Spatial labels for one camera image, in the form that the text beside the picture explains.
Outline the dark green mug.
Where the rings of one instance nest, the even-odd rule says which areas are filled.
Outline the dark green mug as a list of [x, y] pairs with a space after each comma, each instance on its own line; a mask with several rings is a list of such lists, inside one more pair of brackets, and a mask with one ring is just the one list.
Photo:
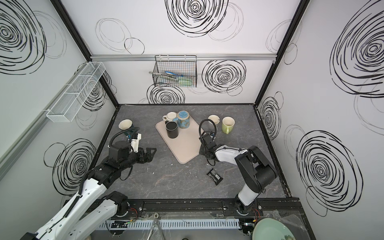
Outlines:
[[129, 119], [125, 119], [125, 120], [122, 120], [120, 123], [119, 123], [119, 129], [120, 130], [129, 130], [127, 132], [125, 132], [124, 134], [126, 136], [130, 136], [135, 130], [133, 130], [134, 128], [134, 125], [133, 125], [133, 122]]

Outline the cream white mug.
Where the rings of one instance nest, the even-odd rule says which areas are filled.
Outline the cream white mug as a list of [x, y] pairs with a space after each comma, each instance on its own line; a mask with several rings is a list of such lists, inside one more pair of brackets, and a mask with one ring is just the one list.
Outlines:
[[177, 122], [178, 121], [178, 114], [176, 112], [169, 112], [163, 116], [163, 120], [166, 123], [167, 122]]

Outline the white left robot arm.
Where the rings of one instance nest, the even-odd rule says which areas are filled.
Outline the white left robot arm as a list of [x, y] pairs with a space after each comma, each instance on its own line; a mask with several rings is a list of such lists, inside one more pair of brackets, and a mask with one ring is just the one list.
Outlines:
[[139, 128], [129, 128], [115, 134], [109, 142], [109, 155], [89, 170], [81, 179], [78, 192], [36, 233], [25, 233], [23, 240], [84, 240], [100, 224], [114, 215], [125, 216], [131, 209], [128, 198], [105, 191], [134, 164], [153, 160], [155, 148], [140, 148]]

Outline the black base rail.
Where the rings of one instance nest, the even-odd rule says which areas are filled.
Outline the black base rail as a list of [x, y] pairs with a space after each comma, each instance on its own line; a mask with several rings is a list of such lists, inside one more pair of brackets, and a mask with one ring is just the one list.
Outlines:
[[298, 211], [303, 206], [298, 198], [257, 198], [249, 206], [242, 207], [237, 199], [128, 199], [133, 217], [149, 213], [208, 212], [229, 216], [262, 216], [264, 211]]

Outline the beige plastic tray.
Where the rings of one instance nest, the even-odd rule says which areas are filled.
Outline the beige plastic tray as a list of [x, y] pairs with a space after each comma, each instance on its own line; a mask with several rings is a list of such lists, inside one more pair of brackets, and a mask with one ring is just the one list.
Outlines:
[[179, 135], [175, 139], [168, 137], [165, 121], [158, 122], [155, 127], [180, 164], [186, 164], [199, 155], [201, 147], [199, 125], [192, 117], [190, 126], [187, 129], [179, 128]]

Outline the light green plate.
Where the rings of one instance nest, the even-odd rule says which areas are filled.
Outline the light green plate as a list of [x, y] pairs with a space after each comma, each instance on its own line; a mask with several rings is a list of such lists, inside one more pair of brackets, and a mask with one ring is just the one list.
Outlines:
[[265, 218], [260, 220], [252, 233], [252, 240], [295, 240], [294, 234], [283, 223]]

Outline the blue butterfly mug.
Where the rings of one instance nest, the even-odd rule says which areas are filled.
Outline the blue butterfly mug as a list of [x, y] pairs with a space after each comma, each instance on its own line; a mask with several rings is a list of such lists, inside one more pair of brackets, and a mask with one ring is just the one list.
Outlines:
[[187, 111], [180, 111], [177, 114], [178, 127], [180, 129], [187, 129], [190, 126], [190, 114]]

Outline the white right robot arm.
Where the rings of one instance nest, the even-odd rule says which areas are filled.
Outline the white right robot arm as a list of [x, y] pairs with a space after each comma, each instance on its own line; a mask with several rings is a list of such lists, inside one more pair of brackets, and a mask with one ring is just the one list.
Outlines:
[[216, 144], [217, 131], [212, 120], [204, 119], [200, 122], [199, 154], [204, 156], [211, 166], [217, 162], [226, 162], [238, 167], [245, 185], [236, 195], [234, 204], [237, 212], [245, 216], [252, 210], [255, 199], [278, 177], [278, 173], [271, 161], [256, 146], [242, 149]]

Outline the black snack packet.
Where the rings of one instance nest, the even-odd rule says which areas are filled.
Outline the black snack packet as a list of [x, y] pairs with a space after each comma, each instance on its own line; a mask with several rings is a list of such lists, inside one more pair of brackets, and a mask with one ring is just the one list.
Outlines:
[[215, 183], [215, 185], [219, 185], [223, 177], [221, 177], [214, 169], [211, 169], [208, 173], [207, 176]]

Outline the grey mug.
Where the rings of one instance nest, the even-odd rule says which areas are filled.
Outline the grey mug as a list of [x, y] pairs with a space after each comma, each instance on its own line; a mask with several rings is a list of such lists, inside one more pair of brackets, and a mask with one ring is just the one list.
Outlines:
[[214, 127], [214, 126], [216, 126], [216, 127], [218, 127], [218, 125], [219, 125], [219, 123], [220, 123], [220, 117], [219, 116], [217, 116], [217, 115], [210, 115], [209, 117], [208, 117], [208, 119], [210, 120], [209, 121], [209, 126], [210, 127]]

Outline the black mug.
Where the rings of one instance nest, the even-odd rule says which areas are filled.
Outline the black mug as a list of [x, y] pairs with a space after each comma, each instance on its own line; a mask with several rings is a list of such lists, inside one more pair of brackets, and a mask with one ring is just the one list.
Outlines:
[[178, 123], [175, 121], [168, 121], [166, 122], [166, 131], [167, 131], [167, 136], [170, 139], [175, 139], [179, 135], [179, 126]]

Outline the light green mug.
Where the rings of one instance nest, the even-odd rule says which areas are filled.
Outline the light green mug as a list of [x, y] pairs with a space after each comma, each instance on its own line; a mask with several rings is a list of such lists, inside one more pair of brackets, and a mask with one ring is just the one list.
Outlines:
[[224, 117], [222, 120], [222, 132], [228, 135], [233, 130], [235, 123], [232, 117]]

